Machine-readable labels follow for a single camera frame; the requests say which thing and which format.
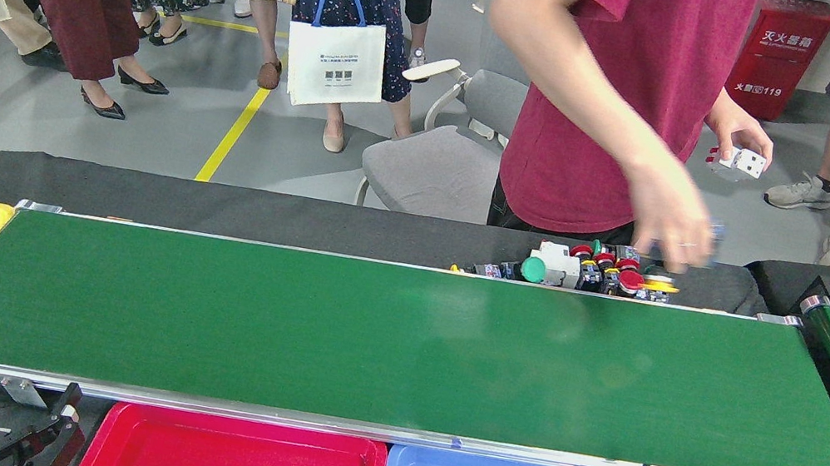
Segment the person's right hand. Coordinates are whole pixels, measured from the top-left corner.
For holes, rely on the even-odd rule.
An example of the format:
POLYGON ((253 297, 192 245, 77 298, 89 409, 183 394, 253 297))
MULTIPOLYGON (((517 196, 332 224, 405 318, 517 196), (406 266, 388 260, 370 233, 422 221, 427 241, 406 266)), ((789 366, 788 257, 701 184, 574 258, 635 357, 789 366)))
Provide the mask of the person's right hand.
POLYGON ((685 169, 651 166, 630 174, 635 215, 633 247, 658 249, 668 270, 684 273, 710 261, 714 233, 699 188, 685 169))

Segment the person's left hand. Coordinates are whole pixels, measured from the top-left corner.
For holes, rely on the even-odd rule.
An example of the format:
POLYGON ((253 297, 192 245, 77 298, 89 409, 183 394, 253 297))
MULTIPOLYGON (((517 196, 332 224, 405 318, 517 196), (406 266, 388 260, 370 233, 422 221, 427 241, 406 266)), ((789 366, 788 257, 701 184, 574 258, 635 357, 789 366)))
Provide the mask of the person's left hand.
POLYGON ((765 171, 773 164, 773 142, 760 122, 736 103, 719 101, 711 107, 706 125, 717 136, 719 157, 732 159, 734 148, 741 146, 762 156, 765 171))

